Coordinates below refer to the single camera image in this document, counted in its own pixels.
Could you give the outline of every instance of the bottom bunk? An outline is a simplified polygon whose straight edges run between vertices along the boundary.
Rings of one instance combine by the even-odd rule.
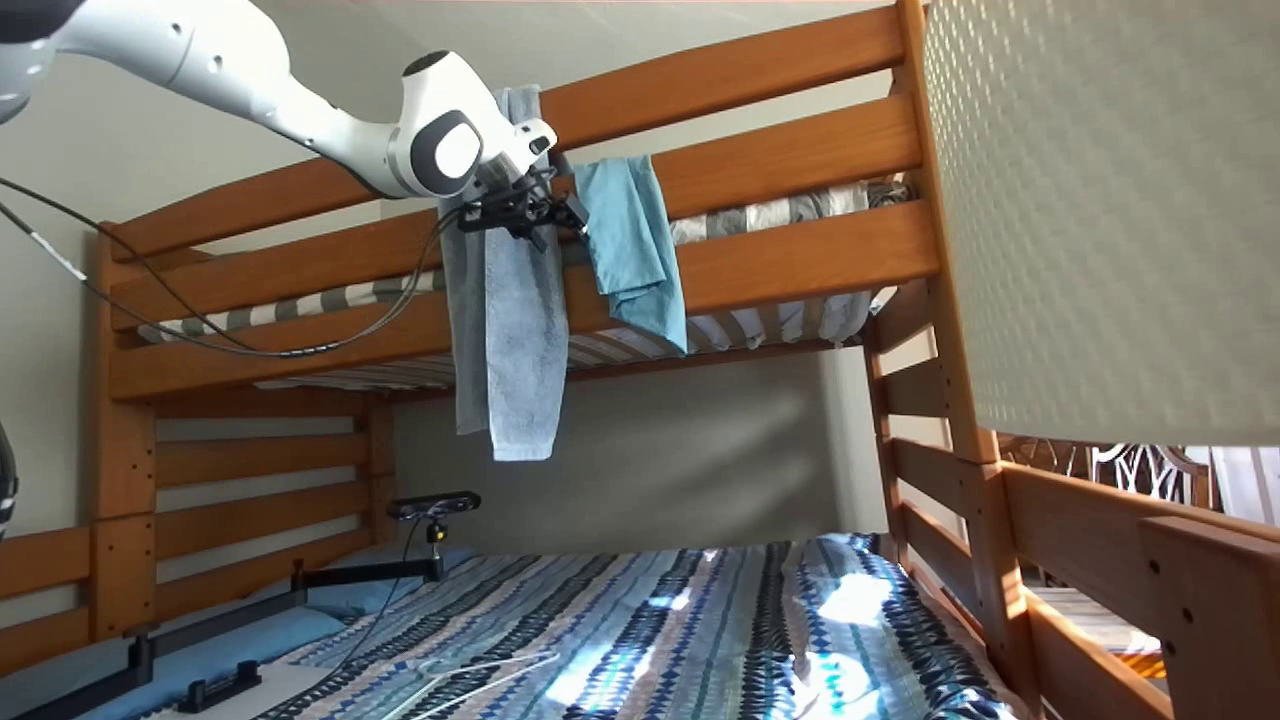
[[[217,718],[1011,718],[866,535],[453,551],[445,579],[317,588],[159,658],[152,683],[87,718],[185,718],[197,679],[245,664],[259,683]]]

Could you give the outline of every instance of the gray towel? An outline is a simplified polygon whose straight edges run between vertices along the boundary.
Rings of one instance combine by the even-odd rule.
[[[537,87],[498,94],[510,119],[540,117]],[[440,231],[458,432],[489,428],[491,459],[548,459],[560,428],[567,320],[557,231],[518,240],[491,231]]]

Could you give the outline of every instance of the wall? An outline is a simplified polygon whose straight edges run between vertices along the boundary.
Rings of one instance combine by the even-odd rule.
[[[491,465],[416,404],[397,465],[405,493],[485,498],[460,546],[615,551],[881,528],[868,435],[862,351],[824,351],[572,386],[554,465]]]

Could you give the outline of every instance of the wooden bed frame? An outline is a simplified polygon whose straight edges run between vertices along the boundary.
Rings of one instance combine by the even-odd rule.
[[[1280,707],[1280,535],[1213,512],[1172,509],[1074,477],[1008,465],[975,428],[936,154],[925,103],[925,13],[862,13],[788,32],[711,45],[544,98],[567,150],[710,117],[866,72],[897,72],[897,94],[862,107],[762,130],[657,156],[671,218],[772,202],[844,179],[911,174],[925,202],[862,218],[754,231],[682,247],[691,311],[803,302],[851,290],[897,290],[866,332],[881,419],[893,557],[955,617],[1027,707],[1062,718],[1256,718]],[[370,193],[338,164],[313,160],[254,177],[122,225],[197,307],[240,307],[328,285],[397,277],[416,265],[431,213],[328,231],[306,243],[208,259],[193,247],[347,208]],[[139,316],[175,311],[139,268],[104,243],[102,285]],[[313,346],[370,323],[381,307],[254,327],[267,348]],[[603,327],[589,273],[567,273],[578,332]],[[905,339],[936,348],[893,368]],[[139,346],[131,320],[95,316],[95,477],[84,528],[0,546],[0,601],[79,588],[77,609],[0,632],[0,672],[46,658],[147,632],[390,542],[391,399],[341,391],[256,391],[256,382],[448,351],[445,295],[425,295],[402,327],[338,355],[297,363],[227,361],[185,346]],[[158,439],[159,419],[345,418],[341,435]],[[909,439],[897,418],[934,418],[943,443]],[[158,512],[158,493],[306,468],[357,468],[357,479],[266,501]],[[307,542],[185,579],[158,579],[166,562],[217,551],[256,535],[353,522],[353,533]],[[1038,564],[1088,592],[1128,624],[1164,642],[1167,697],[1084,642],[1054,606],[1019,583]]]

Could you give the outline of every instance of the top bunk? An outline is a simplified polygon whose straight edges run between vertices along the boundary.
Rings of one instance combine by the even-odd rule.
[[[881,202],[893,188],[890,179],[925,170],[929,132],[916,98],[858,102],[862,94],[844,94],[844,84],[868,78],[881,87],[901,78],[897,68],[909,59],[905,13],[911,9],[905,0],[905,9],[689,47],[540,98],[540,112],[572,164],[578,154],[652,130],[710,117],[735,119],[754,103],[803,94],[838,98],[838,107],[803,107],[763,130],[652,154],[669,218],[689,240],[678,265],[691,316],[691,355],[848,346],[868,311],[868,294],[940,273],[929,202]],[[114,238],[127,247],[104,243],[102,285],[127,311],[102,316],[107,395],[159,399],[286,382],[448,390],[440,218],[437,208],[390,213],[381,204],[357,225],[325,228],[328,218],[370,204],[370,188],[341,164],[306,160],[115,225]],[[266,231],[278,240],[236,247],[236,238]],[[390,295],[386,285],[402,290],[405,277],[420,277],[416,285],[427,294],[405,303],[391,327],[338,351],[256,361],[145,339],[158,320],[167,320],[166,327],[193,323],[152,273],[254,348],[353,337],[390,311],[378,302]],[[572,368],[580,374],[671,361],[671,351],[609,320],[589,265],[565,273],[565,307]],[[364,368],[391,368],[391,382],[378,386],[362,378]]]

